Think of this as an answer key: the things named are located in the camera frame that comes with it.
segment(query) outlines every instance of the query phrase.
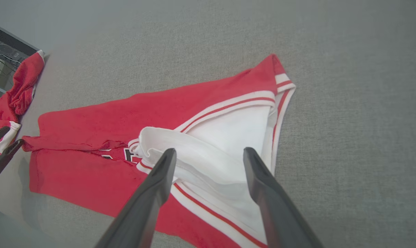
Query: red fabric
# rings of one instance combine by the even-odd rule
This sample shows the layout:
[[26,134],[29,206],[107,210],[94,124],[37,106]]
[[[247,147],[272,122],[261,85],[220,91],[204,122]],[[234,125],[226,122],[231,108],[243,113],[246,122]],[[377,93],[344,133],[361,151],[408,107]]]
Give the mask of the red fabric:
[[18,67],[13,76],[13,87],[0,97],[0,128],[10,127],[10,121],[18,123],[18,116],[29,108],[33,86],[43,68],[44,60],[37,52]]
[[[255,68],[223,80],[41,115],[41,136],[22,137],[23,149],[32,151],[30,190],[115,217],[146,177],[135,166],[140,159],[128,151],[128,142],[144,127],[175,129],[233,97],[255,91],[277,94],[274,76],[282,73],[276,55],[270,55]],[[156,229],[197,247],[238,246],[172,195],[160,210]]]

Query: red garment with white trim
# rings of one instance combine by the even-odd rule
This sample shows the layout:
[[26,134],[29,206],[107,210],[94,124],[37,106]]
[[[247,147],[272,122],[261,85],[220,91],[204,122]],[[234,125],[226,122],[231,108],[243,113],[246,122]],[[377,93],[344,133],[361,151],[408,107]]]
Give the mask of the red garment with white trim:
[[29,108],[35,84],[43,68],[44,53],[39,50],[22,61],[13,75],[13,87],[0,97],[0,128],[10,127],[10,131],[0,139],[0,153],[14,142],[21,127],[18,116]]
[[46,113],[40,136],[23,137],[30,190],[115,217],[156,158],[176,147],[179,168],[156,230],[197,247],[265,247],[241,157],[252,146],[274,172],[294,90],[270,55],[223,80]]

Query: white cable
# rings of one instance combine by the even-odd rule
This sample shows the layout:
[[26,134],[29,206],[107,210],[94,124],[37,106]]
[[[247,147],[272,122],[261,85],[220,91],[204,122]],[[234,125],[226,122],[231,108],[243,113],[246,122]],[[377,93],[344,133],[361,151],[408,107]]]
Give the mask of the white cable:
[[11,59],[11,58],[7,57],[6,55],[4,55],[4,54],[2,54],[2,53],[0,53],[0,55],[3,55],[4,57],[6,57],[7,59],[9,59],[9,60],[11,60],[11,61],[15,61],[15,60],[13,60],[13,59]]

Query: red stripe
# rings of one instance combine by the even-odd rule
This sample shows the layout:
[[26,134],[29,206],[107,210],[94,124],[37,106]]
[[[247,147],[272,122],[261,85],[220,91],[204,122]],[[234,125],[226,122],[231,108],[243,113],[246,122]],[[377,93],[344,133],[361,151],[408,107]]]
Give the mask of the red stripe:
[[[283,104],[285,103],[285,100],[286,100],[286,97],[288,96],[289,91],[290,91],[290,89],[289,89],[289,90],[286,90],[286,91],[283,93],[283,96],[282,96],[282,98],[281,98],[281,100],[280,100],[280,104],[278,104],[278,116],[280,116],[280,112],[282,111]],[[276,131],[276,130],[277,130],[277,124],[275,124],[275,127],[274,127],[274,132],[272,133],[272,146],[274,146],[274,145],[277,145],[277,146],[278,146],[278,144],[274,144],[274,140],[275,140],[275,131]]]
[[206,113],[206,114],[204,114],[204,115],[202,115],[202,116],[200,116],[199,118],[197,118],[197,119],[195,119],[195,120],[193,120],[189,125],[187,125],[181,132],[184,132],[189,126],[191,126],[194,122],[196,122],[196,121],[198,121],[199,119],[202,119],[203,117],[205,117],[205,116],[208,116],[208,115],[210,115],[210,114],[213,114],[213,113],[216,113],[216,112],[219,112],[219,111],[222,111],[222,110],[225,110],[225,109],[227,109],[227,108],[230,108],[230,107],[233,107],[233,106],[235,106],[235,105],[239,105],[239,104],[242,104],[242,103],[245,103],[245,102],[251,102],[251,101],[258,101],[258,100],[266,100],[266,101],[271,101],[271,102],[275,102],[274,101],[274,99],[272,99],[272,98],[269,98],[269,97],[255,97],[255,98],[252,98],[252,99],[248,99],[248,100],[243,100],[243,101],[239,101],[239,102],[236,102],[236,103],[233,103],[233,104],[229,104],[229,105],[226,105],[226,106],[224,106],[224,107],[222,107],[222,108],[218,108],[218,109],[216,109],[216,110],[213,110],[213,111],[210,111],[210,112],[208,112],[208,113]]
[[279,84],[277,84],[277,88],[280,88],[280,87],[282,87],[282,86],[288,85],[288,84],[290,84],[290,83],[292,83],[292,81],[291,81],[291,80],[285,81],[285,82],[283,82],[283,83],[279,83]]
[[239,233],[241,233],[243,236],[245,236],[247,239],[249,239],[252,243],[256,244],[259,247],[267,247],[267,245],[263,244],[262,242],[258,241],[257,239],[255,239],[254,237],[252,237],[251,235],[249,235],[247,232],[243,231],[243,229],[239,228],[239,226],[237,226],[236,224],[232,223],[232,221],[228,220],[227,218],[223,217],[222,215],[217,214],[216,212],[214,212],[213,210],[211,210],[209,207],[205,206],[204,204],[202,204],[201,202],[199,202],[198,200],[194,199],[192,196],[190,196],[188,193],[186,193],[184,190],[182,190],[181,187],[179,187],[179,185],[174,184],[176,186],[176,188],[184,195],[186,196],[186,198],[190,199],[192,202],[194,202],[195,204],[199,205],[200,207],[202,207],[204,210],[206,210],[208,213],[214,215],[215,217],[221,219],[222,221],[224,221],[226,224],[230,225],[231,227],[233,227],[234,229],[236,229]]
[[144,165],[142,161],[141,161],[141,162],[139,162],[139,163],[140,163],[140,165],[141,165],[142,167],[144,167],[144,168],[153,169],[152,167],[149,167],[148,165]]

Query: folded garment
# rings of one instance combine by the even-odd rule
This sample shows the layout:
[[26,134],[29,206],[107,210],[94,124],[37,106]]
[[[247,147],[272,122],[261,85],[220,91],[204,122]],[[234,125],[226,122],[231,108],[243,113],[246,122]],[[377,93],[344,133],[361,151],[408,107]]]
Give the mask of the folded garment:
[[43,68],[44,53],[39,50],[22,61],[13,75],[11,90],[0,97],[0,128],[10,127],[10,131],[0,139],[0,153],[14,142],[21,127],[18,117],[29,108],[35,93],[35,84]]
[[295,85],[276,55],[216,80],[41,115],[30,190],[117,216],[167,148],[173,186],[156,230],[197,247],[265,247],[243,149],[274,173],[281,123]]

